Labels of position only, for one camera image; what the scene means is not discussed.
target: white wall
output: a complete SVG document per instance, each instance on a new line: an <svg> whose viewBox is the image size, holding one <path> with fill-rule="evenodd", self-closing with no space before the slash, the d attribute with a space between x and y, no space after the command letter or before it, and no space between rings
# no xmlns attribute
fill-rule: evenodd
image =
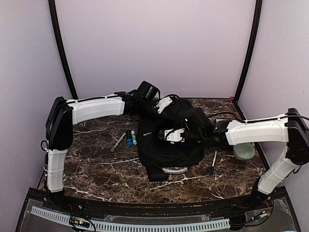
<svg viewBox="0 0 309 232"><path fill-rule="evenodd" d="M255 0L57 0L79 97L130 91L233 96Z"/></svg>
<svg viewBox="0 0 309 232"><path fill-rule="evenodd" d="M275 116L290 107L309 116L309 1L265 0L256 45L240 98L247 118ZM282 144L262 144L272 164ZM284 182L302 231L309 231L309 165Z"/></svg>
<svg viewBox="0 0 309 232"><path fill-rule="evenodd" d="M0 231L15 231L44 161L40 142L57 96L71 97L47 0L0 1Z"/></svg>

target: blue glue stick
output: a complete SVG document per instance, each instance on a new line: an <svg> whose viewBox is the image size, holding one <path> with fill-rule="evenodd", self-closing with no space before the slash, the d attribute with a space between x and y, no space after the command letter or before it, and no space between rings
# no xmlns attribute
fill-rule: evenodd
<svg viewBox="0 0 309 232"><path fill-rule="evenodd" d="M131 131L131 134L132 134L133 144L136 145L137 141L136 141L135 131Z"/></svg>
<svg viewBox="0 0 309 232"><path fill-rule="evenodd" d="M133 146L133 139L132 139L131 130L126 130L126 144L128 146Z"/></svg>

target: perforated strip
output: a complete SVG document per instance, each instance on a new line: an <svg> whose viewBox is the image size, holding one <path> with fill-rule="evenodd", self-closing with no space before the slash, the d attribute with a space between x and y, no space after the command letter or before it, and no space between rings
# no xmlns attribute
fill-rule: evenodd
<svg viewBox="0 0 309 232"><path fill-rule="evenodd" d="M69 226L69 215L33 206L32 214ZM229 219L180 225L130 225L91 220L98 232L207 232L230 228Z"/></svg>

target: pen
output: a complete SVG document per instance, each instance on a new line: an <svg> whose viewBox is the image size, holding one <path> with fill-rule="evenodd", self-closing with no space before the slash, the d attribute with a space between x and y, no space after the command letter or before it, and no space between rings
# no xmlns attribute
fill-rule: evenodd
<svg viewBox="0 0 309 232"><path fill-rule="evenodd" d="M214 152L212 166L211 166L211 174L213 174L214 172L214 163L216 162L216 158L217 158L217 151Z"/></svg>
<svg viewBox="0 0 309 232"><path fill-rule="evenodd" d="M113 152L113 151L116 149L116 147L118 147L118 145L120 144L120 142L124 139L125 135L126 135L126 133L124 133L124 134L120 137L120 139L119 139L118 142L115 144L115 146L112 147L111 152Z"/></svg>

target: marble tabletop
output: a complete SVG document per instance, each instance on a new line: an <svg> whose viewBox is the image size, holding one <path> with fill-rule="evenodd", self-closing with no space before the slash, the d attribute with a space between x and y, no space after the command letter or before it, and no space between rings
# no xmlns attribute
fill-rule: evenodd
<svg viewBox="0 0 309 232"><path fill-rule="evenodd" d="M190 101L206 115L237 114L229 99ZM205 150L204 159L188 172L171 175L165 182L149 182L136 146L128 147L123 140L111 152L125 130L137 131L137 125L135 117L109 116L73 126L74 140L65 161L65 194L118 203L191 203L250 194L256 179L265 173L257 152L253 159L239 161L232 151L218 149L215 172L210 175L211 149Z"/></svg>

